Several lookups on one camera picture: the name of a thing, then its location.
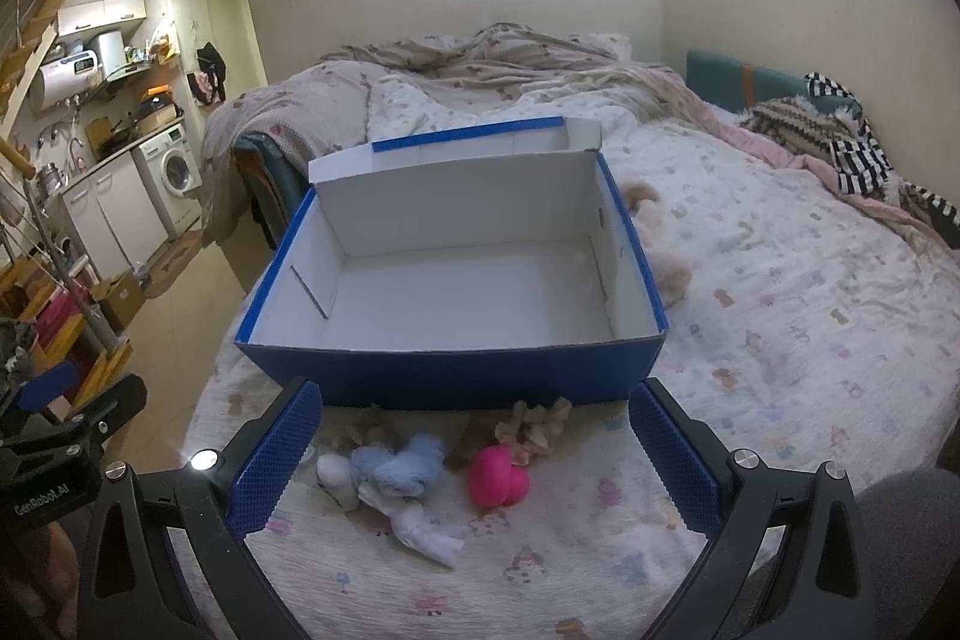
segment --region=silver bolt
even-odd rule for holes
[[[746,448],[741,448],[733,453],[733,461],[736,461],[744,469],[757,469],[760,465],[760,456]]]
[[[824,472],[833,480],[843,480],[844,477],[847,477],[847,471],[843,468],[843,464],[837,461],[828,461],[824,464]]]
[[[107,476],[109,482],[117,482],[120,480],[123,475],[127,474],[127,466],[123,461],[114,461],[107,466],[107,470],[104,471],[104,475]]]
[[[220,458],[220,454],[216,451],[200,451],[195,453],[193,458],[190,459],[190,466],[203,472],[203,470],[209,469],[216,464],[218,458]]]

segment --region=open box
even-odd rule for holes
[[[626,399],[667,321],[599,145],[598,124],[547,118],[311,162],[237,345],[328,405]]]

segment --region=white patterned bed sheet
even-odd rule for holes
[[[644,178],[662,194],[664,242],[694,266],[655,368],[680,405],[728,447],[752,448],[771,466],[810,470],[838,459],[855,490],[933,461],[957,418],[952,260],[935,249],[918,256],[809,172],[772,170],[675,121],[637,124],[615,99],[557,97],[536,115],[593,114],[618,181]],[[277,392],[231,339],[185,456],[222,445]],[[318,449],[330,449],[355,415],[325,410]],[[401,432],[438,432],[452,447],[467,413],[394,419]],[[445,475],[427,510],[464,530],[454,571],[402,548],[373,511],[344,515],[318,489],[312,464],[248,547],[317,638],[639,636],[704,540],[685,530],[625,405],[574,410],[555,453],[530,474],[526,500],[486,514],[470,506],[463,475]],[[229,637],[194,567],[187,576],[211,625]]]

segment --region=tiled floor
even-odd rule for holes
[[[127,371],[147,384],[147,407],[110,441],[108,461],[121,458],[141,474],[181,466],[179,448],[227,327],[269,258],[258,232],[245,217],[227,244],[233,266],[211,244],[136,314]]]

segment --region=washing machine door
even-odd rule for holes
[[[186,191],[195,186],[190,164],[186,160],[189,153],[179,148],[167,150],[160,164],[160,179],[171,196],[185,199]]]

